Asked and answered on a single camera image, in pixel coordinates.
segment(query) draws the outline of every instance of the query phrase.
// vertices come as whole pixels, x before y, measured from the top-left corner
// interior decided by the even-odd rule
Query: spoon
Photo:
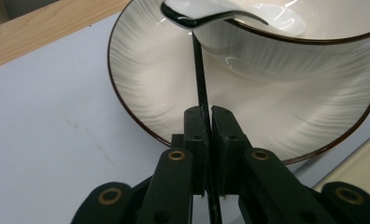
[[[298,36],[305,31],[302,18],[287,7],[275,4],[244,7],[233,1],[165,0],[161,11],[168,19],[186,29],[196,29],[216,20],[249,18],[251,20],[246,21],[247,25],[279,35]]]

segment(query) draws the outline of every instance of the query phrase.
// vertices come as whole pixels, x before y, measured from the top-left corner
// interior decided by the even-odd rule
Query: metal ring
[[[253,157],[254,159],[259,160],[259,161],[267,161],[267,160],[269,160],[269,159],[270,159],[269,154],[267,154],[266,152],[261,151],[261,150],[253,151],[253,152],[252,152],[252,157]]]
[[[342,201],[345,201],[347,203],[360,205],[365,202],[365,199],[363,198],[363,196],[353,189],[339,187],[334,190],[334,193],[336,194],[338,198],[340,198]]]
[[[116,196],[112,199],[106,199],[105,196],[111,192],[116,193]],[[121,198],[121,190],[118,188],[110,188],[100,193],[100,195],[98,196],[98,202],[103,205],[110,205],[110,204],[117,202],[120,198]]]
[[[172,161],[182,161],[185,159],[185,153],[182,151],[172,151],[168,154],[168,158]]]

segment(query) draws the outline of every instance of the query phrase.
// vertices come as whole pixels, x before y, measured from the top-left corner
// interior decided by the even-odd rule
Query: white table surface
[[[94,188],[153,174],[167,147],[131,119],[109,79],[117,18],[0,66],[0,223],[69,223]],[[370,137],[370,116],[357,132],[292,169],[315,185]],[[194,199],[193,223],[206,223],[206,199]],[[224,223],[243,222],[236,208],[224,200]]]

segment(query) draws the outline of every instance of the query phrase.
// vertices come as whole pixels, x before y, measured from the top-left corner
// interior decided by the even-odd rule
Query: plate
[[[121,103],[169,145],[183,112],[198,105],[192,34],[167,20],[162,0],[133,0],[117,20],[108,65]],[[353,133],[370,112],[370,46],[309,80],[263,83],[222,68],[204,52],[211,105],[231,110],[254,147],[284,163],[311,158]]]

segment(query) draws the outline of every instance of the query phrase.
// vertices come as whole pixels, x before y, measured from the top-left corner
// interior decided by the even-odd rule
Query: tableware
[[[261,1],[238,1],[251,7]],[[257,21],[213,21],[194,30],[204,49],[240,76],[266,82],[298,81],[346,63],[370,45],[370,0],[265,0],[305,22],[297,37],[267,30]]]
[[[123,106],[169,144],[183,112],[197,105],[192,34],[167,20],[160,0],[134,0],[111,35],[108,64]],[[205,54],[209,103],[232,110],[254,147],[285,163],[311,158],[346,139],[370,111],[370,46],[310,80],[266,83],[222,69]]]
[[[266,30],[272,30],[275,34],[297,36],[305,30],[301,17],[275,4],[255,4],[242,8],[230,0],[165,0],[161,9],[168,19],[188,29],[196,29],[216,20],[243,18],[243,21],[260,21],[270,26]]]

